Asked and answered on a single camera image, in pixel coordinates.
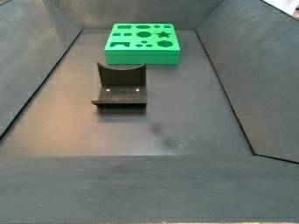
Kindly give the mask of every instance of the bin floor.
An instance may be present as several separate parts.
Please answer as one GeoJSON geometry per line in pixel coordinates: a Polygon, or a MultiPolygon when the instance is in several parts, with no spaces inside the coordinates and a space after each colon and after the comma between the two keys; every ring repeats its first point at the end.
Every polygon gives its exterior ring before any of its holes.
{"type": "Polygon", "coordinates": [[[145,111],[101,111],[90,101],[108,31],[84,31],[8,131],[0,156],[249,153],[197,36],[178,31],[177,38],[178,66],[146,66],[145,111]]]}
{"type": "Polygon", "coordinates": [[[78,36],[1,140],[0,222],[297,222],[299,166],[252,156],[195,33],[129,114],[90,104],[106,38],[78,36]]]}

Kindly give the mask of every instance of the star-shaped hole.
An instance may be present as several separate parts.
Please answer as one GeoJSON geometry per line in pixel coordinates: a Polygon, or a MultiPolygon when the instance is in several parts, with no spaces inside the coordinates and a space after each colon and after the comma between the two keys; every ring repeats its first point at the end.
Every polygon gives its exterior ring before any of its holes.
{"type": "Polygon", "coordinates": [[[156,34],[158,35],[158,38],[169,38],[169,35],[170,35],[170,33],[166,33],[164,31],[156,34]]]}

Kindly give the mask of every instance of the green shape sorter block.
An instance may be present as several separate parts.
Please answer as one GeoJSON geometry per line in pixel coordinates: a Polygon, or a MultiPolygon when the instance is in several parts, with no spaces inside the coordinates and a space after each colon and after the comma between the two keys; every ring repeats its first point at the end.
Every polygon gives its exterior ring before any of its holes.
{"type": "Polygon", "coordinates": [[[172,24],[114,24],[105,45],[108,64],[178,64],[172,24]]]}

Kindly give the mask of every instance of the black holder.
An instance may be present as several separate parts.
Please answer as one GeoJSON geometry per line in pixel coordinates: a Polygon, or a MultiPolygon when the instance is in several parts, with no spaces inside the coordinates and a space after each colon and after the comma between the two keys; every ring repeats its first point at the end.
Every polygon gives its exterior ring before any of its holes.
{"type": "Polygon", "coordinates": [[[97,63],[101,83],[96,106],[141,106],[146,104],[145,64],[126,70],[108,68],[97,63]]]}

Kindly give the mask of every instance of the circular hole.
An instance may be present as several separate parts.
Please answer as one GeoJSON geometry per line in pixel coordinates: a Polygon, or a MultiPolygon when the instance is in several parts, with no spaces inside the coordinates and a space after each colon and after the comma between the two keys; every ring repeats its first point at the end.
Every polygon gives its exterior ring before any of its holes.
{"type": "Polygon", "coordinates": [[[140,31],[140,32],[136,34],[136,36],[137,36],[138,38],[148,38],[148,37],[152,36],[152,33],[148,32],[148,31],[140,31]]]}
{"type": "Polygon", "coordinates": [[[145,24],[140,24],[136,28],[137,29],[149,29],[150,26],[149,25],[145,25],[145,24]]]}

